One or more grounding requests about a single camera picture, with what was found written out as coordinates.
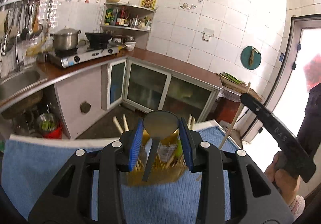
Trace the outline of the right hand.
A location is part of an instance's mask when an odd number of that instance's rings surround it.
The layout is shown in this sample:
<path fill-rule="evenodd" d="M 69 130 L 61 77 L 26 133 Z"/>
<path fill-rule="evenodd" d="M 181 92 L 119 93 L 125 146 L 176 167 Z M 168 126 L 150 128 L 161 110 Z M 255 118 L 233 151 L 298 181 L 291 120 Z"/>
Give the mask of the right hand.
<path fill-rule="evenodd" d="M 296 199 L 300 186 L 300 178 L 293 178 L 284 169 L 276 170 L 275 166 L 281 154 L 281 151 L 278 151 L 275 154 L 272 163 L 265 170 L 265 175 L 271 182 L 275 182 L 277 187 L 280 189 L 280 194 L 284 201 L 288 205 L 291 205 Z"/>

